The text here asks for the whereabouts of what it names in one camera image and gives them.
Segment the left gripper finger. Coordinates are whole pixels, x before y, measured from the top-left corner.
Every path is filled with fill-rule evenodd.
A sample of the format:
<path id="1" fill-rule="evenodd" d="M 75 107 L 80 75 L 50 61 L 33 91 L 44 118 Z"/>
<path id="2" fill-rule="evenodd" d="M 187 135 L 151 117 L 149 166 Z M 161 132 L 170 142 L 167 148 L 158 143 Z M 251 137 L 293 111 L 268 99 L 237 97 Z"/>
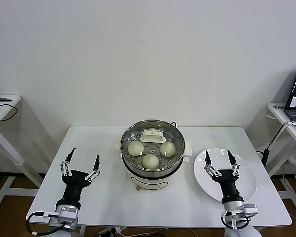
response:
<path id="1" fill-rule="evenodd" d="M 62 177 L 72 176 L 72 172 L 70 169 L 70 163 L 71 163 L 71 160 L 72 160 L 75 150 L 76 150 L 76 147 L 74 147 L 71 150 L 71 152 L 66 156 L 65 160 L 60 163 Z"/>
<path id="2" fill-rule="evenodd" d="M 85 177 L 85 180 L 88 182 L 92 182 L 98 175 L 100 175 L 100 156 L 97 155 L 96 156 L 96 160 L 93 166 L 93 171 L 91 172 L 91 174 L 89 174 L 88 176 Z"/>

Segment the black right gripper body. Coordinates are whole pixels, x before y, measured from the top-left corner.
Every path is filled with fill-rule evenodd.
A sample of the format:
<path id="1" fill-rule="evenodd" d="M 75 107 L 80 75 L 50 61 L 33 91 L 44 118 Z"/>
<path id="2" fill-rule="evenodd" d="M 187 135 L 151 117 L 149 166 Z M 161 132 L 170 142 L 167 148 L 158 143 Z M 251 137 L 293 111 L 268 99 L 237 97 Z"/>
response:
<path id="1" fill-rule="evenodd" d="M 231 201 L 243 201 L 239 191 L 236 188 L 235 182 L 239 179 L 237 175 L 233 175 L 231 169 L 219 169 L 218 172 L 221 176 L 212 176 L 214 182 L 219 183 L 222 190 L 222 203 Z"/>

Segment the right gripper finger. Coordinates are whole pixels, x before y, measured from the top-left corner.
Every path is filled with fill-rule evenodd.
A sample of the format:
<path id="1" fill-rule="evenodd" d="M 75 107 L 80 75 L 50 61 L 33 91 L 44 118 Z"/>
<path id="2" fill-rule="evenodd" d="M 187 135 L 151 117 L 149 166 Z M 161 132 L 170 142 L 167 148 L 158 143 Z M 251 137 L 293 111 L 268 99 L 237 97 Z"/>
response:
<path id="1" fill-rule="evenodd" d="M 221 173 L 216 170 L 213 166 L 212 166 L 212 162 L 209 156 L 208 151 L 205 151 L 205 166 L 204 166 L 205 171 L 207 172 L 208 175 L 210 175 L 211 177 L 220 177 Z"/>
<path id="2" fill-rule="evenodd" d="M 232 170 L 232 175 L 239 177 L 240 165 L 237 163 L 234 155 L 231 153 L 230 150 L 228 150 L 227 153 L 228 153 L 228 158 L 229 158 L 230 164 L 232 166 L 232 169 L 231 169 Z"/>

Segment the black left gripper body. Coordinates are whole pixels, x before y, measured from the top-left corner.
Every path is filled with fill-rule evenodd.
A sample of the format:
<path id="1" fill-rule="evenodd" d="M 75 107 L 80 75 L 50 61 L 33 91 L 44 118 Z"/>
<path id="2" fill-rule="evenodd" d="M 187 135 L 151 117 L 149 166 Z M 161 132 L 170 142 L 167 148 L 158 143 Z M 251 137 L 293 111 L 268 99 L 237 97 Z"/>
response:
<path id="1" fill-rule="evenodd" d="M 62 198 L 57 201 L 56 206 L 71 205 L 74 207 L 81 207 L 80 198 L 82 189 L 91 184 L 88 180 L 85 180 L 88 173 L 72 169 L 71 174 L 71 176 L 62 177 L 62 181 L 66 184 L 66 188 Z"/>

